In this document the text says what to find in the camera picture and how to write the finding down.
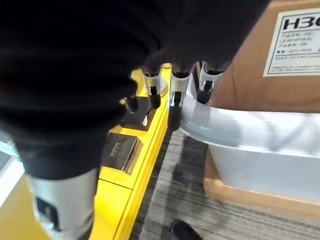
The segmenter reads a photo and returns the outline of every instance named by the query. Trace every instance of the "tan box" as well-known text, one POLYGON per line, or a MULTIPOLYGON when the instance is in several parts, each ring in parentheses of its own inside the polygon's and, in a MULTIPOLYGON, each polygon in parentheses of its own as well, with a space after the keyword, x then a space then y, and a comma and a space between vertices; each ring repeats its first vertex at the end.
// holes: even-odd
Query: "tan box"
POLYGON ((320 75, 263 76, 278 14, 313 8, 320 8, 320 0, 272 1, 224 73, 209 105, 243 111, 320 113, 320 75))
POLYGON ((205 194, 210 199, 264 208, 295 217, 320 220, 320 202, 241 190, 224 184, 219 178, 210 151, 208 151, 205 163, 203 185, 205 194))

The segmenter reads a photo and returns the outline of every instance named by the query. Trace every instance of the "floor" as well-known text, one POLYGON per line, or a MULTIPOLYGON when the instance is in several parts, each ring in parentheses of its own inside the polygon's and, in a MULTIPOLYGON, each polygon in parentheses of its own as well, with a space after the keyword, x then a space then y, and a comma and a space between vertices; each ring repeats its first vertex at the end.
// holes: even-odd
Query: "floor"
POLYGON ((130 240, 170 240, 174 219, 204 240, 320 240, 320 222, 206 198, 207 148, 181 131, 166 133, 130 240))

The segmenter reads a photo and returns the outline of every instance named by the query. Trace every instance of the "white label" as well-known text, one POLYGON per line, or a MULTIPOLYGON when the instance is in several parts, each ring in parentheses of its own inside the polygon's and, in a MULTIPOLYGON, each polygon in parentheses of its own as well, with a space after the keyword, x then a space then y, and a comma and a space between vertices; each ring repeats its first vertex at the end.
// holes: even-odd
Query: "white label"
POLYGON ((280 12, 263 76, 320 75, 320 8, 280 12))

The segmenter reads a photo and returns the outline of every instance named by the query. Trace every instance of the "gray carpet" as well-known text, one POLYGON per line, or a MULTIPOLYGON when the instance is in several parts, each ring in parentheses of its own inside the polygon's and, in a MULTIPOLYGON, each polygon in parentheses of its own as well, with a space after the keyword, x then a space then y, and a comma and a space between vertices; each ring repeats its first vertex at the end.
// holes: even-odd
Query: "gray carpet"
POLYGON ((130 240, 170 240, 174 219, 204 240, 320 240, 320 222, 206 198, 207 148, 180 131, 166 133, 130 240))

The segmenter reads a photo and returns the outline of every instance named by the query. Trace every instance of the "white basin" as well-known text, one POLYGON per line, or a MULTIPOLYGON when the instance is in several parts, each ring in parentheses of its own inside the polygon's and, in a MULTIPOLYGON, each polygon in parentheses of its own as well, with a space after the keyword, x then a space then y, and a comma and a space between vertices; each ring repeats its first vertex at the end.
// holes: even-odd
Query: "white basin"
POLYGON ((320 114, 236 111, 196 101, 190 77, 180 129, 209 144, 229 186, 320 202, 320 114))

